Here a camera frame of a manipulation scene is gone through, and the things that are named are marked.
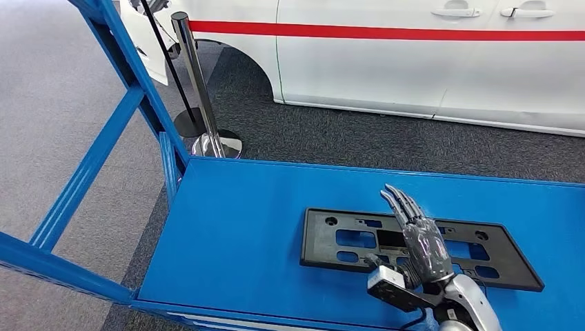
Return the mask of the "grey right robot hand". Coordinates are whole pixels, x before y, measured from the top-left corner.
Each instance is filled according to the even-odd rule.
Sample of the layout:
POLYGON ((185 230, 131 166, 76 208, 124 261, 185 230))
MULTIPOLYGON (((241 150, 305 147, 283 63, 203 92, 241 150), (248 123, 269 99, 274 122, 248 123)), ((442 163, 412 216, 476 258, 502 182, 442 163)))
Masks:
POLYGON ((427 217, 412 197, 394 186, 386 184, 380 195, 394 212, 409 258, 400 265, 389 264, 376 254, 368 253, 364 258, 366 264, 370 268, 383 266, 396 272, 401 277, 399 284, 408 289, 454 277, 451 257, 435 220, 427 217))

